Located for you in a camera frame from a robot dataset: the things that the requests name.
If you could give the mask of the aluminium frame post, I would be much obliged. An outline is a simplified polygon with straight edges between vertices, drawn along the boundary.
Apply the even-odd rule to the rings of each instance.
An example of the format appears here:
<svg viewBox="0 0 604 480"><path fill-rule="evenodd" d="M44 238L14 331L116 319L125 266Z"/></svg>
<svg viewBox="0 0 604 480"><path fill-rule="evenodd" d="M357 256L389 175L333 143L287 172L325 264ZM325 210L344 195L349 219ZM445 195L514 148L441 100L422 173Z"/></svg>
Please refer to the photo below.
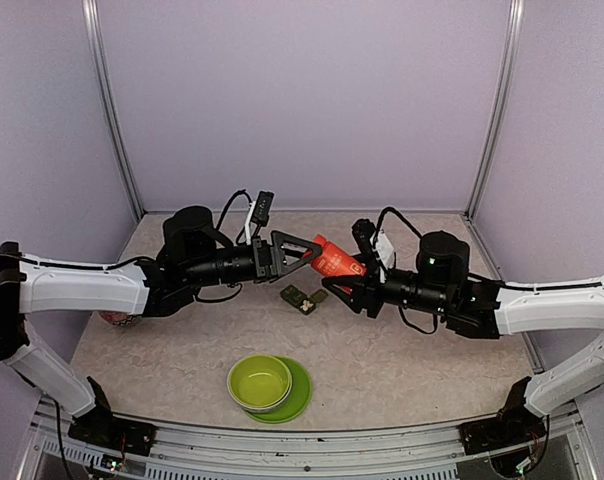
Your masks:
<svg viewBox="0 0 604 480"><path fill-rule="evenodd" d="M470 222L473 222L478 215L482 198L488 185L501 127L507 111L509 92L523 25L524 10L524 0L512 0L509 3L507 30L488 130L482 148L480 165L465 211L466 217Z"/></svg>
<svg viewBox="0 0 604 480"><path fill-rule="evenodd" d="M121 177L131 214L135 222L139 223L145 215L145 210L137 182L134 178L117 113L115 97L109 76L106 49L101 32L98 2L95 0L83 0L82 10L88 44L93 57L100 103L105 116L111 145L113 147L116 166Z"/></svg>

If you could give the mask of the red bottle cap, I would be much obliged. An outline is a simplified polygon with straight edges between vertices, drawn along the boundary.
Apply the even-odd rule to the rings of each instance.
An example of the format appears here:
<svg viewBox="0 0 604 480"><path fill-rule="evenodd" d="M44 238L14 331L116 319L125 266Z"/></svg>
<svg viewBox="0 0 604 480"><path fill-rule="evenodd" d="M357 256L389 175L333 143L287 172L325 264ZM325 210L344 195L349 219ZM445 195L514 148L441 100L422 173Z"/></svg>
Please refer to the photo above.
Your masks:
<svg viewBox="0 0 604 480"><path fill-rule="evenodd" d="M317 244L317 245L318 245L318 248L319 248L319 253L318 253L318 255L317 255L317 256L316 256L316 257L313 259L313 262L319 262L321 259L323 259L323 258L324 258L324 255L325 255L325 249L326 249L326 245L327 245L327 243L328 243L328 240L327 240L327 238L326 238L326 237L324 237L323 235L321 235L321 234L317 234L317 235L315 236L315 238L313 239L313 242L314 242L315 244Z"/></svg>

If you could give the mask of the red pill bottle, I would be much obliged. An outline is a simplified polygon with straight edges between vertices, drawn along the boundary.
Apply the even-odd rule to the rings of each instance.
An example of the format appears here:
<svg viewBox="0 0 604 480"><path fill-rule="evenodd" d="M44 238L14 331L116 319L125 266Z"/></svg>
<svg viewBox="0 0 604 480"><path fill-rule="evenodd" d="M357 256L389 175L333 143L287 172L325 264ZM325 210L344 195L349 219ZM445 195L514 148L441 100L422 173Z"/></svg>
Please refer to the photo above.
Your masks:
<svg viewBox="0 0 604 480"><path fill-rule="evenodd" d="M311 267L324 277L362 276L353 256L331 241L326 245L324 258L319 262L312 261Z"/></svg>

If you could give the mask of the green bowl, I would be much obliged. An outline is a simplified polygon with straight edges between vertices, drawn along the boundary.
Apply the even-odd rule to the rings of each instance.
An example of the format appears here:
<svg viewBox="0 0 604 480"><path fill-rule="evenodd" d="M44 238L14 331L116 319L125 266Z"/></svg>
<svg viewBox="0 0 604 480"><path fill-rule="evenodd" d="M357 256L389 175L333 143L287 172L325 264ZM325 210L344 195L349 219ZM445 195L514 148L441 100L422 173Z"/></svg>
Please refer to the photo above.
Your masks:
<svg viewBox="0 0 604 480"><path fill-rule="evenodd" d="M270 413L288 398L293 385L289 367L270 355L251 355L237 361L227 375L233 401L249 413Z"/></svg>

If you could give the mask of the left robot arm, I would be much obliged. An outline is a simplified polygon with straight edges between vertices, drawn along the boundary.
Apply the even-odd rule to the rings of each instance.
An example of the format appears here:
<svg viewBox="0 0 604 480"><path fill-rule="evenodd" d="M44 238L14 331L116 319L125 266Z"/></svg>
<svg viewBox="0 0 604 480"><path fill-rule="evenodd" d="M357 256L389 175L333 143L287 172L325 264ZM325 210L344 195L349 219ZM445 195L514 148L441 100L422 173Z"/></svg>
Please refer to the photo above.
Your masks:
<svg viewBox="0 0 604 480"><path fill-rule="evenodd" d="M52 397L103 445L122 434L99 384L78 376L26 324L32 313L83 311L133 318L170 316L209 286L278 280L319 257L319 245L277 230L236 245L204 206L179 210L162 225L154 258L119 264L63 263L0 246L0 362Z"/></svg>

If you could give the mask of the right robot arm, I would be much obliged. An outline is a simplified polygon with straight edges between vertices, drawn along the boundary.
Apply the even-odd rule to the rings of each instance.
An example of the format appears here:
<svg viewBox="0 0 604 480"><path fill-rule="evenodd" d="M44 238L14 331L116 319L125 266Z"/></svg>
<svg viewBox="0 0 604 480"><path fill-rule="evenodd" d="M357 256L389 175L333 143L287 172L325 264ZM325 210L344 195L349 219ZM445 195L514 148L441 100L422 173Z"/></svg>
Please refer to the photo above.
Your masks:
<svg viewBox="0 0 604 480"><path fill-rule="evenodd" d="M572 357L511 387L493 423L500 442L517 442L531 429L533 418L545 417L604 384L604 275L546 284L482 278L469 270L469 245L444 231L422 236L414 271L387 268L363 235L356 239L365 272L322 280L355 313L374 318L383 305L394 305L430 314L470 339L544 330L599 331Z"/></svg>

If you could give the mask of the green plate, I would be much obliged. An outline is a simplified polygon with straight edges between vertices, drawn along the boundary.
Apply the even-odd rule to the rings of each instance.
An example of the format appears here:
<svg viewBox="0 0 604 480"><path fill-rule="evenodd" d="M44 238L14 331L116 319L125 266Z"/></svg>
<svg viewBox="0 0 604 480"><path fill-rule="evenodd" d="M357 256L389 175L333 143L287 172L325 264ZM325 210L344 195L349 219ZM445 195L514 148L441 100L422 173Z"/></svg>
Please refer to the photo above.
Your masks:
<svg viewBox="0 0 604 480"><path fill-rule="evenodd" d="M309 372L297 361L284 356L278 356L290 370L292 375L292 387L286 400L275 410L267 413L245 414L254 420L266 424L283 424L292 421L303 414L309 405L313 385Z"/></svg>

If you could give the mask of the left aluminium frame post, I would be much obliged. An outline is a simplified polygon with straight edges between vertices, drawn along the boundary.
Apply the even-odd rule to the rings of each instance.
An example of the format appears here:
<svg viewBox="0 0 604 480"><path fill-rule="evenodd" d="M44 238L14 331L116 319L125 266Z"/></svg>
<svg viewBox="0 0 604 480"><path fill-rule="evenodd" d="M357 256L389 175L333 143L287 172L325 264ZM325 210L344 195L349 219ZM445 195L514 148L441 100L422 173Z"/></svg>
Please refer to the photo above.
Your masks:
<svg viewBox="0 0 604 480"><path fill-rule="evenodd" d="M109 76L106 49L101 32L98 2L95 0L83 0L82 10L88 44L93 57L100 103L105 116L111 145L113 147L116 166L121 177L131 214L135 222L139 223L145 215L145 210L137 182L134 178L117 113L115 97Z"/></svg>

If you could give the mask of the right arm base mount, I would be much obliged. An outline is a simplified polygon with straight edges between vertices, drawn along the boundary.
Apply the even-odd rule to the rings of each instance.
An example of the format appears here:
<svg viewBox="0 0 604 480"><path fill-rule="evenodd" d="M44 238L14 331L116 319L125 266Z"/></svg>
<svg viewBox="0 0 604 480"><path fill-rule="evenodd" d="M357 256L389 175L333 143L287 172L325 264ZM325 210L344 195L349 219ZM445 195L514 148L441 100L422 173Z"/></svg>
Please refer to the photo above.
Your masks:
<svg viewBox="0 0 604 480"><path fill-rule="evenodd" d="M544 416L525 408L525 390L531 376L510 389L504 406L492 417L462 423L458 429L466 455L498 450L531 441L548 433Z"/></svg>

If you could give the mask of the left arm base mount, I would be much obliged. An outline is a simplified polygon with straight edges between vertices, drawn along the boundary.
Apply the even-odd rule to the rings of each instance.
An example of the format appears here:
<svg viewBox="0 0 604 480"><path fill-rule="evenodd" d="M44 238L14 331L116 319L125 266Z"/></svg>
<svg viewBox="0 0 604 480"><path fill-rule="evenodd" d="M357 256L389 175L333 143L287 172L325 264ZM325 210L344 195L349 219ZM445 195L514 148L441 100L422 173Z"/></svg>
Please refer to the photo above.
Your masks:
<svg viewBox="0 0 604 480"><path fill-rule="evenodd" d="M114 415L102 387L91 377L87 380L95 396L95 406L73 417L68 436L122 454L148 457L157 428L151 423Z"/></svg>

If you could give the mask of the right aluminium frame post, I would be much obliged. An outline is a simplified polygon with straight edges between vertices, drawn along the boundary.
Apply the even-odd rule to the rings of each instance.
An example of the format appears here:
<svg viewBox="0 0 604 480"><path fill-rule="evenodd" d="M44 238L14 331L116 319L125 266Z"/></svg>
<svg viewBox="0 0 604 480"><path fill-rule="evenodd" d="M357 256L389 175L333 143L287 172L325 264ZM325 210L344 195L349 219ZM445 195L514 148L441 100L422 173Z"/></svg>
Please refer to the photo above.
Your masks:
<svg viewBox="0 0 604 480"><path fill-rule="evenodd" d="M507 111L509 92L523 25L524 10L524 0L512 0L509 3L507 30L488 130L482 148L480 165L465 211L466 217L470 222L473 222L478 215L482 198L488 185L501 127Z"/></svg>

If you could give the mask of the front aluminium rail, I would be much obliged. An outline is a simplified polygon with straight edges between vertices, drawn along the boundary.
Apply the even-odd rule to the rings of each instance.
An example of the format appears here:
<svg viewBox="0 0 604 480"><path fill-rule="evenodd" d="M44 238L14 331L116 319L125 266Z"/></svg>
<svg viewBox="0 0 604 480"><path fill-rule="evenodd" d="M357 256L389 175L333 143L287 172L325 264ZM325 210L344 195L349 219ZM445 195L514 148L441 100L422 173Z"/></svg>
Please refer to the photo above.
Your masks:
<svg viewBox="0 0 604 480"><path fill-rule="evenodd" d="M473 479L493 478L494 466L518 450L469 454L457 421L409 427L278 431L206 427L151 420L147 454L120 457L111 449L59 438L69 427L43 398L27 432L13 478L65 478L54 462L66 459L81 479L92 472L113 479ZM121 459L110 471L102 462Z"/></svg>

